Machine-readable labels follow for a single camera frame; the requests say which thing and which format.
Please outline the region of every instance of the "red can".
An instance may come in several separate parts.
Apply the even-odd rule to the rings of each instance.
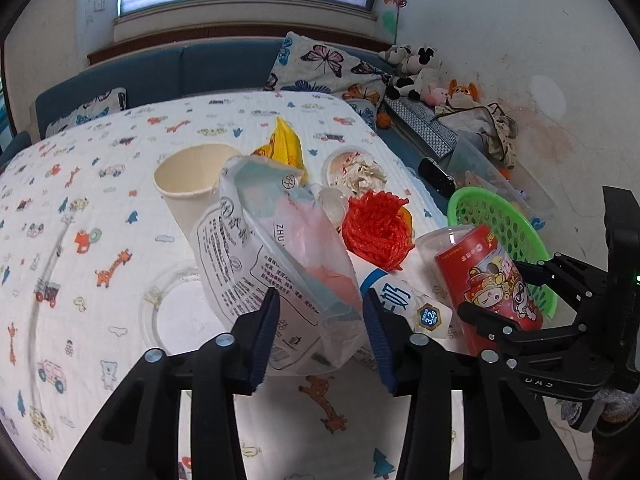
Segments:
[[[516,321],[523,330],[542,326],[542,314],[529,294],[520,272],[486,224],[479,225],[457,244],[435,256],[452,304],[463,301],[488,308]],[[472,355],[495,344],[460,322]]]

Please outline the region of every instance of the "window sill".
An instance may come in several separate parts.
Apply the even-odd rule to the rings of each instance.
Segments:
[[[185,0],[114,20],[114,41],[207,25],[289,24],[373,38],[378,17],[365,9],[321,0]]]

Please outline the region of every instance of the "patterned tablecloth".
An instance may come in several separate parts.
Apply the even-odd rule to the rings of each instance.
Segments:
[[[355,144],[381,165],[386,189],[409,198],[416,235],[446,224],[357,113],[324,94],[216,94],[126,110],[31,146],[0,176],[0,318],[7,328],[0,420],[42,480],[57,478],[146,348],[188,351],[222,331],[204,298],[197,301],[193,253],[153,171],[203,142],[251,153],[278,115],[300,136],[310,182],[321,181],[327,156]],[[419,283],[414,253],[405,273],[433,292]],[[186,394],[182,407],[178,471],[189,478]],[[254,396],[236,399],[236,412],[251,480],[393,478],[408,399],[393,399],[375,372],[352,360],[330,376],[267,378]],[[457,395],[453,421],[455,468],[462,463]]]

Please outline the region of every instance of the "beige paper cup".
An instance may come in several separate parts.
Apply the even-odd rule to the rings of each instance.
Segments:
[[[154,173],[156,189],[187,237],[210,205],[210,194],[227,159],[242,155],[228,144],[200,144],[166,158]]]

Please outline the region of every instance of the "blue gripper pad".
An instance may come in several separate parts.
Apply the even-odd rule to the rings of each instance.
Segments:
[[[276,335],[276,327],[280,319],[280,295],[276,290],[273,292],[268,300],[267,310],[262,317],[260,328],[255,335],[252,346],[251,362],[253,365],[249,375],[249,384],[253,392],[264,380],[264,374],[269,363],[269,354]]]
[[[375,291],[370,288],[369,291],[364,294],[362,300],[364,325],[367,328],[367,336],[369,337],[371,350],[376,358],[380,381],[386,386],[389,393],[393,395],[398,389],[398,380],[396,380],[396,374],[394,372],[394,355],[389,341],[386,338],[385,330],[382,327],[382,321],[380,320],[376,303],[378,303],[378,297]]]

